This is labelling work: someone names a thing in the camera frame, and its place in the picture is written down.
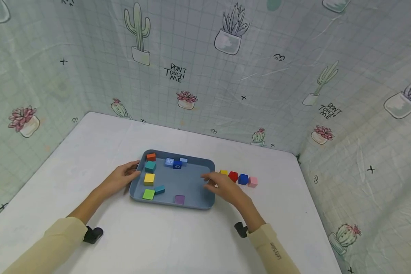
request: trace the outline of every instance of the blue block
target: blue block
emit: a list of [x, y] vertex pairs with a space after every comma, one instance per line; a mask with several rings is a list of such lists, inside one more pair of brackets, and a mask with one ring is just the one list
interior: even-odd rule
[[157, 194], [164, 193], [165, 188], [164, 188], [164, 185], [160, 185], [160, 186], [154, 188], [154, 190], [155, 190], [155, 195], [157, 195]]
[[172, 158], [166, 158], [166, 162], [164, 163], [164, 165], [166, 166], [166, 167], [173, 167], [174, 166], [174, 159], [172, 159]]
[[183, 167], [187, 165], [187, 159], [186, 158], [180, 158], [180, 162], [183, 163]]
[[181, 169], [183, 163], [180, 161], [174, 161], [174, 169]]
[[239, 183], [240, 185], [246, 185], [246, 184], [248, 184], [248, 175], [241, 173], [241, 175], [239, 175], [239, 181], [238, 181], [238, 183]]
[[145, 171], [149, 173], [154, 173], [156, 167], [157, 165], [155, 162], [147, 161], [145, 164]]

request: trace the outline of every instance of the hand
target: hand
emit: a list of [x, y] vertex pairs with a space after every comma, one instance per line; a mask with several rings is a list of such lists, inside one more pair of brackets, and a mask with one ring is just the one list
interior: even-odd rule
[[136, 171], [139, 162], [140, 161], [137, 160], [116, 167], [94, 191], [104, 199], [108, 199], [140, 175], [140, 171]]
[[251, 203], [250, 197], [227, 175], [211, 172], [201, 175], [201, 178], [204, 178], [204, 181], [208, 181], [204, 188], [217, 194], [236, 208], [240, 205]]

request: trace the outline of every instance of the black clamp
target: black clamp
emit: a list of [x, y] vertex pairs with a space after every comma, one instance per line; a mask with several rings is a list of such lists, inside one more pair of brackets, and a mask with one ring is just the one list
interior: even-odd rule
[[236, 229], [237, 233], [239, 234], [239, 236], [241, 238], [246, 238], [247, 235], [247, 231], [248, 231], [248, 227], [244, 227], [242, 222], [238, 222], [234, 225], [234, 228]]
[[104, 231], [102, 230], [102, 228], [91, 229], [89, 226], [87, 226], [87, 233], [85, 233], [84, 242], [94, 244], [100, 237], [102, 237], [103, 234]]

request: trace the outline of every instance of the person's left hand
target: person's left hand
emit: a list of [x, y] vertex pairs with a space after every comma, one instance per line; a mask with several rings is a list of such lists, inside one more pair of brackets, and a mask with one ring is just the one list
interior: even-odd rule
[[102, 184], [96, 187], [95, 191], [102, 195], [104, 199], [108, 199], [140, 175], [140, 171], [136, 171], [139, 162], [137, 160], [116, 167]]

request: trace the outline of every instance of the green block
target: green block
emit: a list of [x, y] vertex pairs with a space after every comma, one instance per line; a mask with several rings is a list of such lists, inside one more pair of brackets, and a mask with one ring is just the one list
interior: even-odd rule
[[155, 190], [145, 190], [145, 193], [143, 193], [143, 199], [153, 200], [154, 194]]

